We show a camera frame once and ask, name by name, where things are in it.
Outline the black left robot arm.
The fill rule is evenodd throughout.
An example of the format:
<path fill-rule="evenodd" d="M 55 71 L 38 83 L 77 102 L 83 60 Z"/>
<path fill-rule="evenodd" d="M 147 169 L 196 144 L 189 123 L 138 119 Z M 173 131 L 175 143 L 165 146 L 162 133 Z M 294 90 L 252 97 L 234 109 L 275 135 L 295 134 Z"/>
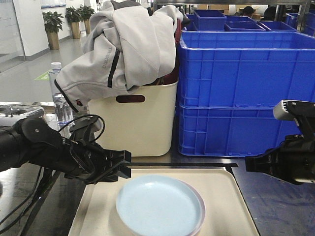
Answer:
<path fill-rule="evenodd" d="M 0 170 L 19 168 L 25 163 L 64 173 L 65 178 L 85 184 L 116 182 L 130 178 L 131 153 L 110 150 L 96 143 L 94 132 L 104 120 L 84 115 L 73 120 L 69 138 L 50 128 L 42 118 L 25 118 L 0 130 Z"/>

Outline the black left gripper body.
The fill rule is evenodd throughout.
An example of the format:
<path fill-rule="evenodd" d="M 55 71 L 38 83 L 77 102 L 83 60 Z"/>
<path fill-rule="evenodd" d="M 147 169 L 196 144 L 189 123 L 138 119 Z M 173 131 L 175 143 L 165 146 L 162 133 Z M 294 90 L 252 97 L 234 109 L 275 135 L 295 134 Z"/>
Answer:
<path fill-rule="evenodd" d="M 105 121 L 98 115 L 83 115 L 70 121 L 67 125 L 72 141 L 69 153 L 78 165 L 79 173 L 66 173 L 67 179 L 115 179 L 110 158 L 113 151 L 103 149 L 96 140 L 97 131 L 104 132 Z"/>

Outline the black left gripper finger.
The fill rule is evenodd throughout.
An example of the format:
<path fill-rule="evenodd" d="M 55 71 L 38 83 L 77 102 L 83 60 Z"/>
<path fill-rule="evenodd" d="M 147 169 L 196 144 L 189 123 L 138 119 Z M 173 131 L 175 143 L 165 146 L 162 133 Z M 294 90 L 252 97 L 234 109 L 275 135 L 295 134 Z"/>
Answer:
<path fill-rule="evenodd" d="M 105 160 L 108 164 L 131 163 L 131 153 L 127 150 L 104 150 Z"/>

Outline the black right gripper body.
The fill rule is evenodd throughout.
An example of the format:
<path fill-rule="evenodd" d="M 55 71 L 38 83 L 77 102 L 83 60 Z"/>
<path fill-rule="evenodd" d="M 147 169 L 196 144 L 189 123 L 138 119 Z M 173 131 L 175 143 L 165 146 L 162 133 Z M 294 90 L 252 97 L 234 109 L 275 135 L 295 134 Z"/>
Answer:
<path fill-rule="evenodd" d="M 293 184 L 315 182 L 315 138 L 287 135 L 281 144 L 269 150 L 270 175 Z"/>

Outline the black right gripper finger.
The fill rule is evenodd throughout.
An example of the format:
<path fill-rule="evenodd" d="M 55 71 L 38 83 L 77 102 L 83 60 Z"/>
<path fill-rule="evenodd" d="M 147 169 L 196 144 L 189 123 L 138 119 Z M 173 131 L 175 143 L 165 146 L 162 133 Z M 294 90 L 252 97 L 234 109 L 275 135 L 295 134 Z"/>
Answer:
<path fill-rule="evenodd" d="M 245 166 L 247 172 L 272 174 L 272 156 L 261 154 L 257 156 L 246 156 Z"/>

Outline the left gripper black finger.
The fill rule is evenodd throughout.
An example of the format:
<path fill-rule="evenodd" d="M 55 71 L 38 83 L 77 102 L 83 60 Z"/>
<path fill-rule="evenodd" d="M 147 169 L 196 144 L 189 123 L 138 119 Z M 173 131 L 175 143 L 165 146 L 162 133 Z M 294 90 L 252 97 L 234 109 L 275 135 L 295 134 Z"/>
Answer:
<path fill-rule="evenodd" d="M 131 178 L 131 168 L 128 166 L 131 164 L 130 161 L 123 161 L 117 165 L 111 166 L 99 175 L 84 180 L 85 184 L 97 184 L 99 182 L 117 182 L 119 177 L 128 179 Z"/>

